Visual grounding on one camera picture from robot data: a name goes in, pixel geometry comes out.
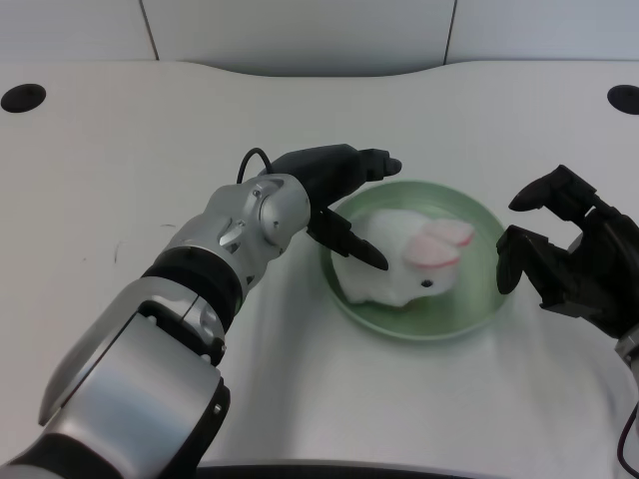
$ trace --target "green plate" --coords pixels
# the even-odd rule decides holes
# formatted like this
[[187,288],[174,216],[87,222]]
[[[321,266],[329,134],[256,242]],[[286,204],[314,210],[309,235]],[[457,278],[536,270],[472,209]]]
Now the green plate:
[[371,188],[342,203],[337,212],[350,219],[380,209],[414,210],[430,218],[458,219],[475,227],[472,243],[461,254],[455,287],[444,294],[416,299],[404,307],[374,302],[350,304],[339,287],[330,251],[320,252],[321,269],[337,305],[351,318],[394,337],[415,340],[448,338],[478,327],[504,303],[495,280],[495,245],[504,229],[483,205],[451,188],[423,182],[395,182]]

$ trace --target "white rabbit toy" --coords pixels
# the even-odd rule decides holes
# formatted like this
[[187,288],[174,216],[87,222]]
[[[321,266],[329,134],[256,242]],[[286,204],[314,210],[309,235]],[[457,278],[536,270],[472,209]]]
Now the white rabbit toy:
[[350,220],[352,232],[374,245],[388,261],[382,271],[352,256],[332,252],[332,265],[349,302],[404,306],[442,294],[457,278],[460,249],[472,240],[472,225],[432,220],[407,210],[378,210]]

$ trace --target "pink rabbit ear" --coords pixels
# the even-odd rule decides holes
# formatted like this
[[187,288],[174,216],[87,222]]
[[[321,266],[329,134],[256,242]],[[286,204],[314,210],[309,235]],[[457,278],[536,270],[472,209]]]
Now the pink rabbit ear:
[[468,223],[444,219],[434,220],[423,231],[456,246],[468,246],[475,233],[475,229]]
[[408,240],[402,255],[404,261],[417,267],[444,267],[459,261],[456,247],[421,231]]

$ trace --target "white wall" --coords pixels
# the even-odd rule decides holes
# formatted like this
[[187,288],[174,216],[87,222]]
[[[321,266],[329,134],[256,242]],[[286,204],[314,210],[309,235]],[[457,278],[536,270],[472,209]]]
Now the white wall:
[[447,63],[639,60],[637,0],[458,0]]
[[[143,1],[161,60],[252,74],[639,60],[639,0]],[[140,0],[0,0],[0,61],[154,58]]]
[[256,75],[390,75],[443,63],[453,0],[145,0],[160,60]]
[[0,0],[0,61],[154,58],[138,0]]

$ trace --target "table surface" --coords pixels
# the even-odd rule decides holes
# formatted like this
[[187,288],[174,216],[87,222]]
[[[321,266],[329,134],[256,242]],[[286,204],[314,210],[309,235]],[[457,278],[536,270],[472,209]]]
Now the table surface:
[[[469,63],[361,79],[260,78],[184,63],[0,65],[0,459],[38,434],[64,353],[175,227],[272,158],[349,143],[390,150],[401,179],[462,190],[504,224],[567,246],[577,229],[511,198],[559,163],[639,218],[639,117],[606,100],[639,64]],[[524,281],[490,325],[391,340],[343,317],[298,235],[252,292],[221,370],[232,406],[207,461],[333,459],[511,478],[611,478],[636,392],[614,341],[537,307]]]

